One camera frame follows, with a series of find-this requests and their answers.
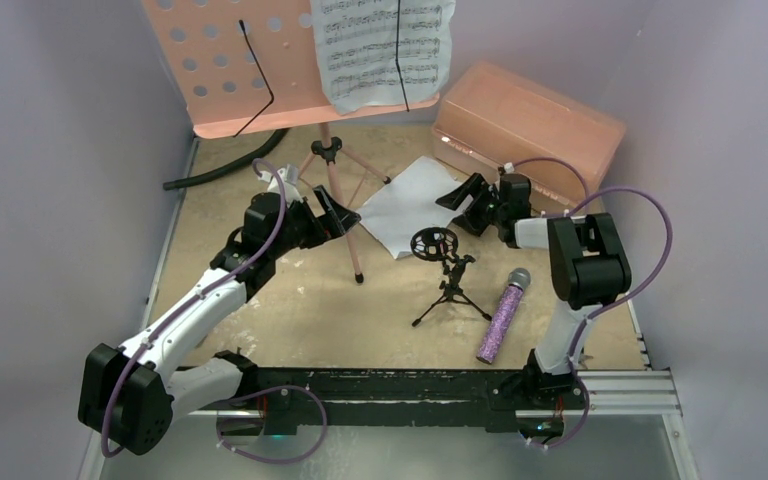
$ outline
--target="musical notation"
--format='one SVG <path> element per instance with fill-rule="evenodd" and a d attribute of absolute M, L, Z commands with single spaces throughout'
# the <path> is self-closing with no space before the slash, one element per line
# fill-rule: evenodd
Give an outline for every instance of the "musical notation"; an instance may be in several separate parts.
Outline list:
<path fill-rule="evenodd" d="M 311 0 L 322 84 L 339 112 L 424 100 L 448 78 L 454 0 L 409 3 Z"/>

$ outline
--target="purple glitter microphone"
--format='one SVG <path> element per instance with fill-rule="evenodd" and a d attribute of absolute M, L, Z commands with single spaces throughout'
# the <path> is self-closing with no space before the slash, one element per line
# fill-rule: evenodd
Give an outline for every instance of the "purple glitter microphone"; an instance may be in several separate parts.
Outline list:
<path fill-rule="evenodd" d="M 499 308 L 493 315 L 490 328 L 487 329 L 484 341 L 481 342 L 481 348 L 478 349 L 478 355 L 475 357 L 479 361 L 490 365 L 496 359 L 496 354 L 499 353 L 499 348 L 502 346 L 502 340 L 508 333 L 508 327 L 514 319 L 519 301 L 522 300 L 522 295 L 530 283 L 531 274 L 524 268 L 515 268 L 508 275 L 508 288 L 502 294 Z"/>

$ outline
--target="paper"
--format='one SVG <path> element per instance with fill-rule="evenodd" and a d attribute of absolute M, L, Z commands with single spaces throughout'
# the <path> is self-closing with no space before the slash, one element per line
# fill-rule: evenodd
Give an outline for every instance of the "paper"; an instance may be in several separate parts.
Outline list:
<path fill-rule="evenodd" d="M 404 0 L 401 15 L 397 0 L 311 0 L 310 5 L 322 90 L 340 114 L 404 104 L 405 96 L 408 103 L 421 102 L 446 84 L 455 0 Z"/>
<path fill-rule="evenodd" d="M 460 213 L 436 203 L 460 186 L 446 167 L 419 157 L 358 209 L 361 225 L 393 258 L 411 255 L 410 239 L 426 227 L 446 227 Z"/>

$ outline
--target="black hose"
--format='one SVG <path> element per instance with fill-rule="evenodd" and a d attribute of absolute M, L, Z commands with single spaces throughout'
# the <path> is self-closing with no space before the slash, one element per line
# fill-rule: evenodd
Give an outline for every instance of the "black hose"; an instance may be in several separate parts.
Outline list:
<path fill-rule="evenodd" d="M 237 170 L 251 165 L 255 158 L 263 158 L 269 155 L 275 147 L 281 143 L 281 140 L 289 132 L 289 128 L 282 128 L 275 130 L 272 135 L 257 149 L 243 155 L 242 157 L 223 165 L 219 168 L 213 169 L 209 172 L 196 175 L 194 177 L 181 178 L 171 182 L 165 182 L 163 184 L 164 190 L 177 190 L 179 188 L 194 187 L 196 185 L 202 185 L 208 182 L 212 182 L 218 178 L 222 178 L 226 175 L 236 172 Z"/>

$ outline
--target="wall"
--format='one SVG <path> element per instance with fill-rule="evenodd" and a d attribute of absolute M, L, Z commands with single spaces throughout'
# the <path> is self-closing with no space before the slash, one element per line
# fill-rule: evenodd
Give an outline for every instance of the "wall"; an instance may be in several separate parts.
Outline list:
<path fill-rule="evenodd" d="M 139 324 L 191 138 L 141 15 L 0 1 L 0 478 L 77 475 L 84 358 Z"/>
<path fill-rule="evenodd" d="M 768 478 L 768 1 L 659 1 L 602 104 L 629 125 L 608 183 L 653 193 L 675 223 L 635 305 L 702 476 Z M 660 220 L 642 201 L 608 206 L 640 279 Z"/>
<path fill-rule="evenodd" d="M 655 0 L 461 0 L 452 18 L 449 86 L 488 60 L 596 103 Z M 352 122 L 432 122 L 437 108 Z"/>

